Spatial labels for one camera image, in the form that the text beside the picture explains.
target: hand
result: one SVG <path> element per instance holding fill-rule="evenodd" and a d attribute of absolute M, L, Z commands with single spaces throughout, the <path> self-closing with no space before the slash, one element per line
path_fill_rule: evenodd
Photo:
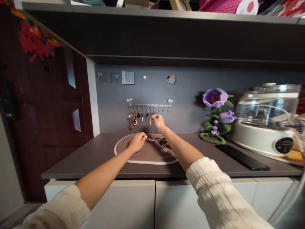
<path fill-rule="evenodd" d="M 159 133 L 162 133 L 162 130 L 166 127 L 164 118 L 160 114 L 154 114 L 152 116 L 152 124 L 154 124 L 156 126 Z"/>
<path fill-rule="evenodd" d="M 133 154 L 139 152 L 140 149 L 142 149 L 146 139 L 147 139 L 147 135 L 144 132 L 137 133 L 132 138 L 127 149 L 129 149 Z"/>

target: white sweater sleeve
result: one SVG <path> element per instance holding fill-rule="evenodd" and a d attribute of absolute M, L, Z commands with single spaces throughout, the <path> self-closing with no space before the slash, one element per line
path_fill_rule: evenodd
<path fill-rule="evenodd" d="M 210 228 L 273 228 L 261 218 L 232 185 L 214 160 L 203 157 L 186 171 L 186 177 L 198 195 Z"/>
<path fill-rule="evenodd" d="M 90 210 L 74 184 L 60 191 L 23 222 L 22 229 L 80 229 Z"/>

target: white cable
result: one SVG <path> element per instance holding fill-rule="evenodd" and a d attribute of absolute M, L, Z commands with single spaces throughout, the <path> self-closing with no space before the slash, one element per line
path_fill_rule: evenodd
<path fill-rule="evenodd" d="M 294 134 L 295 134 L 295 138 L 297 139 L 298 144 L 299 144 L 299 148 L 300 148 L 300 151 L 301 151 L 303 162 L 305 162 L 305 155 L 304 155 L 304 149 L 303 149 L 302 142 L 299 139 L 297 133 L 294 132 Z M 280 213 L 280 215 L 273 222 L 270 222 L 270 223 L 272 223 L 272 225 L 276 225 L 282 219 L 282 217 L 287 213 L 287 211 L 292 207 L 292 205 L 296 202 L 296 200 L 298 199 L 299 195 L 301 194 L 301 192 L 303 190 L 304 184 L 305 184 L 305 164 L 304 164 L 304 173 L 302 175 L 299 187 L 298 187 L 295 195 L 293 196 L 292 200 L 289 202 L 287 207 Z"/>
<path fill-rule="evenodd" d="M 283 111 L 284 113 L 286 113 L 287 116 L 288 116 L 288 120 L 291 121 L 290 119 L 292 117 L 289 115 L 289 113 L 286 110 L 284 110 L 282 108 L 278 108 L 278 107 L 271 106 L 271 105 L 254 105 L 254 106 L 258 106 L 258 107 L 272 107 L 272 108 L 275 108 L 275 109 L 279 109 L 279 110 Z M 296 140 L 297 140 L 297 142 L 299 144 L 299 148 L 300 148 L 300 151 L 301 151 L 301 156 L 302 156 L 302 159 L 303 159 L 303 163 L 305 163 L 305 155 L 304 155 L 304 148 L 303 148 L 302 142 L 299 139 L 299 137 L 298 137 L 296 132 L 294 132 L 294 135 L 295 135 L 295 138 L 296 138 Z M 292 207 L 292 205 L 296 202 L 296 200 L 298 199 L 299 195 L 301 194 L 301 192 L 303 190 L 304 184 L 305 184 L 305 164 L 304 164 L 304 172 L 303 172 L 302 178 L 300 180 L 299 187 L 298 187 L 295 195 L 293 196 L 292 200 L 289 202 L 287 207 L 280 213 L 280 215 L 273 222 L 270 222 L 270 223 L 272 223 L 272 225 L 276 225 L 283 218 L 283 216 L 287 213 L 287 211 Z"/>

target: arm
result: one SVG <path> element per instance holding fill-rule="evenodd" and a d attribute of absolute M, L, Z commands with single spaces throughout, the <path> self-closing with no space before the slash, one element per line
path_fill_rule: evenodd
<path fill-rule="evenodd" d="M 146 138 L 147 136 L 143 132 L 136 134 L 127 149 L 75 183 L 90 210 L 102 198 L 130 157 L 143 147 Z"/>
<path fill-rule="evenodd" d="M 223 173 L 214 160 L 170 130 L 161 115 L 152 117 L 158 131 L 164 135 L 186 177 L 198 195 L 198 204 L 205 213 L 210 228 L 271 229 L 252 206 L 234 188 L 230 177 Z"/>
<path fill-rule="evenodd" d="M 50 202 L 30 214 L 22 228 L 81 228 L 125 163 L 143 147 L 146 138 L 143 132 L 136 134 L 126 150 L 88 173 L 75 185 L 57 193 Z"/>
<path fill-rule="evenodd" d="M 162 115 L 153 115 L 152 124 L 154 124 L 158 131 L 166 138 L 166 141 L 171 146 L 184 171 L 186 171 L 193 162 L 204 157 L 204 155 L 195 147 L 180 138 L 170 128 L 168 128 L 165 125 Z"/>

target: wall socket hole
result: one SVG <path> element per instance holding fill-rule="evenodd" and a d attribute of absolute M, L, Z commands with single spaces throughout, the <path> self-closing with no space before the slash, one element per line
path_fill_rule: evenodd
<path fill-rule="evenodd" d="M 176 74 L 172 73 L 167 76 L 166 81 L 168 84 L 174 85 L 175 83 L 177 83 L 178 77 L 176 76 Z"/>

